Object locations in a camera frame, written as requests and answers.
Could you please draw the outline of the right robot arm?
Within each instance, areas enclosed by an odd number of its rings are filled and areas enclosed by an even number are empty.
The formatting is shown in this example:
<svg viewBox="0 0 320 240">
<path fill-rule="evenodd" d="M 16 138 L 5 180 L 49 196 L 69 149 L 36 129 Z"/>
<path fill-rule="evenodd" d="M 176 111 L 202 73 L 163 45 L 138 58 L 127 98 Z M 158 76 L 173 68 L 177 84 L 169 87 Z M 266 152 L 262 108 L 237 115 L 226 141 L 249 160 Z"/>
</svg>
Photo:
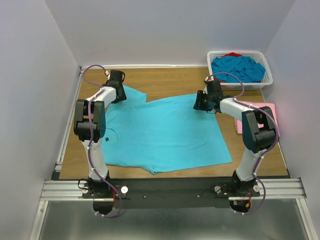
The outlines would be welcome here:
<svg viewBox="0 0 320 240">
<path fill-rule="evenodd" d="M 241 196 L 256 182 L 257 171 L 265 155 L 275 147 L 280 133 L 270 107 L 256 107 L 227 97 L 222 93 L 208 94 L 199 90 L 195 110 L 214 111 L 229 115 L 242 123 L 242 141 L 245 146 L 241 162 L 232 175 L 230 191 Z"/>
</svg>

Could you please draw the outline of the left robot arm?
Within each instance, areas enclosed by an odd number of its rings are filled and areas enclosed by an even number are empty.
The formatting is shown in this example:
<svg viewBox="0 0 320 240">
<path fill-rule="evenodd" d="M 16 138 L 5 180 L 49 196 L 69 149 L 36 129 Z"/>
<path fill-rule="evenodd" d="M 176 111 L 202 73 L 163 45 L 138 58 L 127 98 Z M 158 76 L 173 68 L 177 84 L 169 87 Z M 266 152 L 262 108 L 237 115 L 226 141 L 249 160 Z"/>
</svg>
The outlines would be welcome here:
<svg viewBox="0 0 320 240">
<path fill-rule="evenodd" d="M 109 170 L 105 164 L 103 140 L 107 128 L 105 109 L 110 104 L 126 99 L 123 80 L 111 79 L 101 85 L 93 96 L 75 102 L 73 131 L 87 156 L 88 179 L 92 182 L 92 189 L 101 198 L 107 197 L 110 191 L 115 196 L 121 196 L 108 182 Z"/>
</svg>

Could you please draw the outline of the light blue t shirt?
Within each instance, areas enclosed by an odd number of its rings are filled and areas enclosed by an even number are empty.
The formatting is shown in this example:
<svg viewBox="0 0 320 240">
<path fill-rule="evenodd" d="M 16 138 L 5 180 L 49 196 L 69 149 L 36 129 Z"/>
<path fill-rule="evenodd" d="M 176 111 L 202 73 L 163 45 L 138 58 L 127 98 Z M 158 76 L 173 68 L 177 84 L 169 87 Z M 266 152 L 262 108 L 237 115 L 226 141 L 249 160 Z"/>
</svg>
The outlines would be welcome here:
<svg viewBox="0 0 320 240">
<path fill-rule="evenodd" d="M 216 117 L 193 108 L 195 94 L 149 102 L 145 93 L 124 90 L 126 100 L 105 114 L 106 164 L 156 174 L 232 162 Z"/>
</svg>

